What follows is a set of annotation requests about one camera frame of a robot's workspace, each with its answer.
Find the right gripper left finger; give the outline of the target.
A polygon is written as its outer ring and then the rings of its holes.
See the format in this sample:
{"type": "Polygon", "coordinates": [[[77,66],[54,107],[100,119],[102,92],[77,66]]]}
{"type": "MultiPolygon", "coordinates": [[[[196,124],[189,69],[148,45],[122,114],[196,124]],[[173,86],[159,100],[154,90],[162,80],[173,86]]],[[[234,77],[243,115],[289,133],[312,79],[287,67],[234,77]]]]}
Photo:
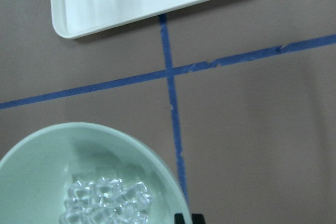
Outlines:
{"type": "Polygon", "coordinates": [[[176,213],[174,215],[174,223],[175,224],[186,224],[184,215],[182,213],[176,213]]]}

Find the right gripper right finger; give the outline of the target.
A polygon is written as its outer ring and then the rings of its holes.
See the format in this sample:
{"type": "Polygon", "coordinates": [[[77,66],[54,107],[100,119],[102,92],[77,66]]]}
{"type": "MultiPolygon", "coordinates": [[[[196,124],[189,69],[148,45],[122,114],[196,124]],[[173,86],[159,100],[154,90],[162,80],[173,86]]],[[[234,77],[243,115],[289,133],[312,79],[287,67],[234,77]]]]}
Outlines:
{"type": "Polygon", "coordinates": [[[193,224],[206,224],[203,214],[192,214],[193,224]]]}

